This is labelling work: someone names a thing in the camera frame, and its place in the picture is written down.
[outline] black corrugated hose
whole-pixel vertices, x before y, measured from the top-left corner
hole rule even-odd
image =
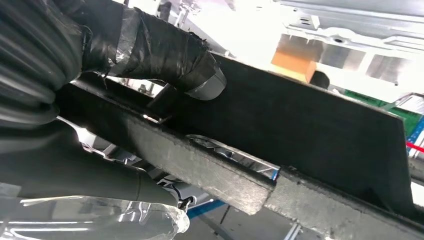
[[[80,27],[49,0],[3,0],[0,16],[0,126],[49,123],[54,91],[81,71]]]

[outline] clear plastic wrap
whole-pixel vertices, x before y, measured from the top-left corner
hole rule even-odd
[[[171,240],[190,221],[160,203],[90,196],[0,197],[2,240]]]

